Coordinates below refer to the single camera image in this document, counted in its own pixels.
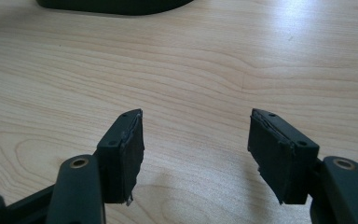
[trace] screw hole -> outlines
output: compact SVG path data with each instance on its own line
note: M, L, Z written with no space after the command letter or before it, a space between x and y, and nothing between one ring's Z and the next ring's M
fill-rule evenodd
M299 143L301 146L303 146L303 147L307 145L307 143L304 142L304 141L298 141L298 143Z
M336 166L345 170L354 170L355 168L355 165L350 161L346 161L342 159L334 159L333 162Z
M77 168L81 168L81 167L87 165L88 163L89 163L89 160L80 158L80 159L72 161L70 166L71 166L71 168L77 169Z

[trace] metal bolt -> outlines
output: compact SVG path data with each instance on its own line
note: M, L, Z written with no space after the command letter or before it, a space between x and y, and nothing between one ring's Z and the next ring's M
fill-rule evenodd
M73 169L81 168L89 164L89 160L85 158L79 158L71 162L70 167Z
M333 159L333 163L341 169L345 170L354 170L356 166L351 161L342 160L342 159Z

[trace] light wood tabletop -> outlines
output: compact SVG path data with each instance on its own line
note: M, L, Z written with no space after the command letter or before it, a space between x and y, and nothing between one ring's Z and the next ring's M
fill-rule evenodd
M0 194L52 185L144 111L134 202L108 223L310 223L247 151L252 108L358 161L358 1L195 0L127 17L0 0Z

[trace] wood grain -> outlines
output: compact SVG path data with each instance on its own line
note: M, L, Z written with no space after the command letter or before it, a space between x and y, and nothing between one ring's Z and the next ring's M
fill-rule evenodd
M0 0L0 194L55 182L116 117L145 113L135 202L108 223L310 223L278 204L246 150L273 111L358 161L358 1L195 0L122 17Z

